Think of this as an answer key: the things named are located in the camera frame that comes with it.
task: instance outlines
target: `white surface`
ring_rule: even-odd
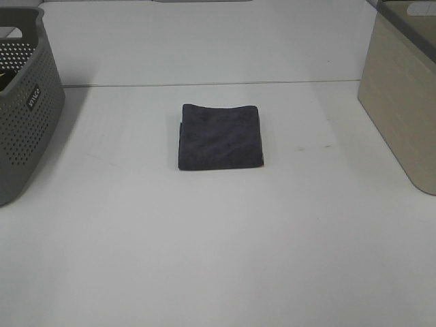
[[[0,212],[7,327],[433,327],[436,202],[358,83],[67,89]],[[266,166],[180,172],[181,107],[259,106]]]
[[[363,0],[43,3],[64,84],[360,79]]]
[[[410,16],[436,16],[436,1],[412,3],[407,8]]]

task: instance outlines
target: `perforated basket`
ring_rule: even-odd
[[[55,130],[65,94],[36,7],[0,7],[0,26],[21,38],[0,39],[0,69],[16,75],[0,92],[0,205],[16,198]]]

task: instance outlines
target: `beige storage bin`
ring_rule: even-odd
[[[380,2],[358,98],[412,183],[436,195],[436,16]]]

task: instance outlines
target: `microfiber cloth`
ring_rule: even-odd
[[[178,147],[180,170],[263,165],[260,119],[255,106],[205,108],[183,105]]]

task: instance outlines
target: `basket label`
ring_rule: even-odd
[[[38,84],[35,85],[32,93],[30,93],[29,98],[27,99],[27,108],[32,111],[38,102],[38,99],[41,96],[41,89]]]

